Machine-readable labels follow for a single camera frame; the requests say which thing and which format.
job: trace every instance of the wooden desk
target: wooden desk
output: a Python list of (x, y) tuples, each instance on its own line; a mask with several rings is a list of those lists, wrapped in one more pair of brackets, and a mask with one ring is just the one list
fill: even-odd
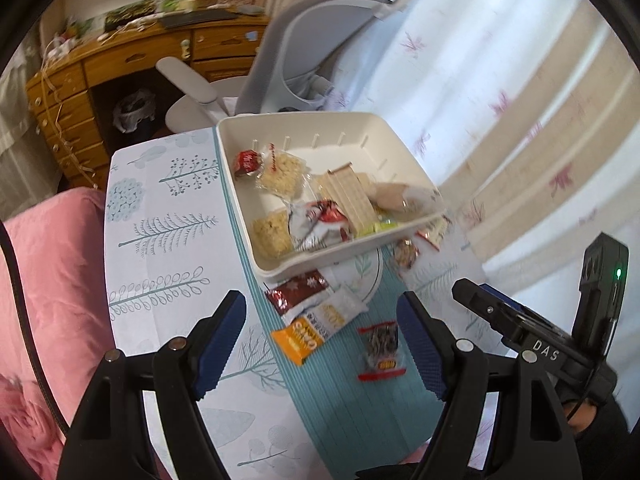
[[(93, 181), (106, 189), (111, 155), (126, 144), (125, 137), (110, 139), (113, 127), (108, 118), (114, 102), (101, 104), (104, 92), (100, 89), (123, 76), (154, 70), (165, 56), (184, 59), (209, 81), (246, 75), (267, 24), (266, 17), (251, 16), (171, 30), (155, 23), (142, 31), (119, 32), (103, 42), (89, 41), (71, 51), (47, 69), (55, 90), (36, 74), (26, 85), (30, 109), (71, 186), (90, 185), (72, 161), (74, 155), (90, 170)], [(186, 59), (184, 41), (189, 45)], [(54, 127), (56, 118), (61, 132)]]

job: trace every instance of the teal stripe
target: teal stripe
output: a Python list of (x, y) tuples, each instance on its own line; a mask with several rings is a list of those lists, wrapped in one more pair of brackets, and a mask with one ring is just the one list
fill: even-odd
[[(221, 160), (215, 132), (214, 143)], [(265, 332), (271, 333), (281, 329), (282, 322), (256, 282), (233, 213), (226, 175), (221, 174), (244, 275), (260, 322)], [(383, 256), (385, 260), (390, 257), (388, 250), (383, 250)], [(335, 335), (303, 367), (291, 363), (270, 338), (291, 399), (335, 480), (352, 480), (359, 469), (399, 462), (431, 436), (442, 411), (442, 404), (424, 389), (409, 355), (405, 356), (407, 373), (401, 378), (376, 383), (357, 379), (364, 346), (356, 327), (395, 319), (396, 300), (405, 289), (385, 265), (369, 312)]]

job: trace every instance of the pink blanket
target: pink blanket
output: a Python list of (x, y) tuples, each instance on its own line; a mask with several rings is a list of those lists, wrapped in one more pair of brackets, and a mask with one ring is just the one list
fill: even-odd
[[(114, 347), (104, 283), (104, 193), (73, 189), (6, 223), (44, 373), (66, 420), (104, 352)], [(62, 438), (27, 358), (0, 258), (0, 418), (44, 479), (55, 478)]]

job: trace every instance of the white tablecloth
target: white tablecloth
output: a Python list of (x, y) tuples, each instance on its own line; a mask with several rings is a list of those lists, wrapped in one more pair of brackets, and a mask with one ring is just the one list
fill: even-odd
[[(271, 353), (252, 301), (223, 197), (212, 130), (119, 150), (111, 161), (105, 267), (111, 323), (127, 355), (154, 351), (187, 335), (230, 289), (247, 300), (247, 320), (217, 389), (199, 402), (206, 427), (232, 480), (330, 478), (310, 442)], [(455, 279), (484, 275), (463, 236), (453, 231), (440, 253), (422, 240), (422, 256), (405, 281), (456, 336), (485, 350), (497, 339), (450, 298)], [(380, 253), (369, 255), (382, 265)], [(379, 273), (353, 262), (327, 271), (371, 298)], [(153, 393), (145, 393), (151, 441), (176, 478)]]

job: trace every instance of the white plastic bin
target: white plastic bin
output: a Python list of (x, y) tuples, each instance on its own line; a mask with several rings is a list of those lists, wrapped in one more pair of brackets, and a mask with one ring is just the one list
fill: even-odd
[(236, 155), (242, 150), (260, 151), (272, 142), (276, 149), (306, 160), (310, 173), (322, 174), (351, 163), (356, 172), (369, 173), (378, 182), (402, 182), (435, 188), (420, 164), (386, 122), (361, 112), (291, 112), (244, 115), (218, 123), (222, 171), (228, 182), (234, 213), (257, 277), (280, 282), (303, 272), (325, 267), (371, 251), (415, 233), (418, 227), (444, 212), (401, 223), (397, 228), (368, 235), (313, 253), (292, 253), (269, 260), (254, 251), (250, 227), (255, 219), (283, 207), (282, 200), (257, 190), (255, 179), (233, 177)]

